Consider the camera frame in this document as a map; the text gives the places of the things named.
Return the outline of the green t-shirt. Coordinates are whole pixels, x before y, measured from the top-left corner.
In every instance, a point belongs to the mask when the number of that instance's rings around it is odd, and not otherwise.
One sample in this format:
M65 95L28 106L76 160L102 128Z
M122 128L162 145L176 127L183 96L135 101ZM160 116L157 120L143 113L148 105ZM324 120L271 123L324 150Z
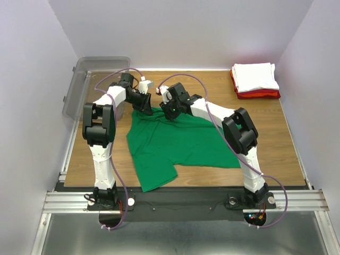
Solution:
M152 111L146 115L134 110L126 135L143 192L175 180L175 165L240 168L211 122L188 114L170 121L161 108Z

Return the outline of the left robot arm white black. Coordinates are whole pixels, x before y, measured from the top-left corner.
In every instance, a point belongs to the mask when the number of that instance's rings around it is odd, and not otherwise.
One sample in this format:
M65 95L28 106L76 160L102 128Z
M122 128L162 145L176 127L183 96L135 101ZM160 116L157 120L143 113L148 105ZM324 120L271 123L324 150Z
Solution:
M116 109L121 103L130 103L133 109L152 115L148 89L153 82L144 76L137 88L133 87L135 77L123 73L119 82L113 82L93 103L83 106L82 136L92 154L95 169L95 184L92 195L86 195L90 206L99 205L105 209L114 209L118 202L116 181L112 166L112 146L116 134Z

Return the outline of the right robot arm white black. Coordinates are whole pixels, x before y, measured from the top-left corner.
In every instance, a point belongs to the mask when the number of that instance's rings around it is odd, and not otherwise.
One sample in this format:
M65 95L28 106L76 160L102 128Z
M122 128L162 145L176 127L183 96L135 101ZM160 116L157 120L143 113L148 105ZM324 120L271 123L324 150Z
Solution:
M159 86L156 94L162 96L160 106L167 119L174 120L180 114L189 114L212 122L239 160L245 203L257 207L266 201L269 188L258 161L258 131L246 109L233 110L213 104L197 94L189 95L181 83Z

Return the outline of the clear plastic storage bin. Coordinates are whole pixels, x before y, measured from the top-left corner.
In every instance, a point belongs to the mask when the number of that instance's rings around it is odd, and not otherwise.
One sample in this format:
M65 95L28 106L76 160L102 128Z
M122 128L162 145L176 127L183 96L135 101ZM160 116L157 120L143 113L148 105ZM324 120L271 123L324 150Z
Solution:
M63 115L75 121L81 118L93 72L113 73L129 66L130 59L124 56L92 56L79 59L73 69L73 77L64 99Z

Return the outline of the white folded t-shirt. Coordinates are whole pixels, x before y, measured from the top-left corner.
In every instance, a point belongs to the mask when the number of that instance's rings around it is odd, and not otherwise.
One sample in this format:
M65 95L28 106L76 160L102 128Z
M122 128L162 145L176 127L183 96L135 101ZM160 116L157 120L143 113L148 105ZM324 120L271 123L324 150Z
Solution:
M274 76L275 64L234 64L232 75L239 93L255 90L279 90Z

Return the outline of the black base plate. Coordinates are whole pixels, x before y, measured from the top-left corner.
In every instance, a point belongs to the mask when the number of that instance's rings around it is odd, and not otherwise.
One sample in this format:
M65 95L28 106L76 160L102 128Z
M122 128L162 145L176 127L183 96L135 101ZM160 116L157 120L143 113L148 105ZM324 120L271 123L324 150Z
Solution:
M149 192L128 187L113 193L95 191L85 197L87 210L98 212L101 223L118 223L125 210L126 222L256 222L262 213L276 208L273 193L251 195L242 187L170 187Z

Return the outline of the aluminium rail frame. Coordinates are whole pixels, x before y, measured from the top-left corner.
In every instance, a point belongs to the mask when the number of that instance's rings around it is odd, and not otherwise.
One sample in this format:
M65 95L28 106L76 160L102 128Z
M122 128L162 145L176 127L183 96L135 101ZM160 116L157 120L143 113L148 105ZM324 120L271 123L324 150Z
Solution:
M303 184L305 176L293 147L278 101L248 101L263 131L272 124L283 146L267 154L280 161L278 169L262 160L262 169L284 179L287 192L271 181L277 208L270 220L283 221L267 229L245 222L206 220L186 222L127 222L115 231L100 228L98 212L88 211L84 194L94 180L80 131L75 131L59 181L46 195L43 218L33 254L332 254L331 225L323 193ZM132 107L126 106L118 124L114 162L128 187L140 187L126 134ZM177 166L178 177L170 187L240 187L241 171L233 168Z

